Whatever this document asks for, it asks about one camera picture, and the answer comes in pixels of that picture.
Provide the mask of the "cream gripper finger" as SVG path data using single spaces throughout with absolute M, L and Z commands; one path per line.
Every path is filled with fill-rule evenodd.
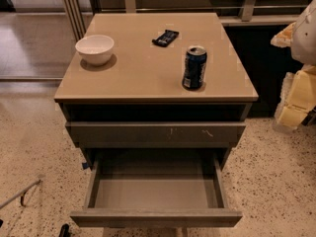
M 276 47 L 291 47 L 292 33 L 295 24 L 291 23 L 271 39 L 271 44 Z
M 316 66 L 304 65 L 296 73 L 287 72 L 276 107 L 276 123 L 297 128 L 315 107 Z

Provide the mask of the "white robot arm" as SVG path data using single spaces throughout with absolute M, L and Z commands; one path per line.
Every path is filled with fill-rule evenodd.
M 296 129 L 316 107 L 316 0 L 271 39 L 277 47 L 289 47 L 291 57 L 303 64 L 295 73 L 287 72 L 276 107 L 276 124 Z

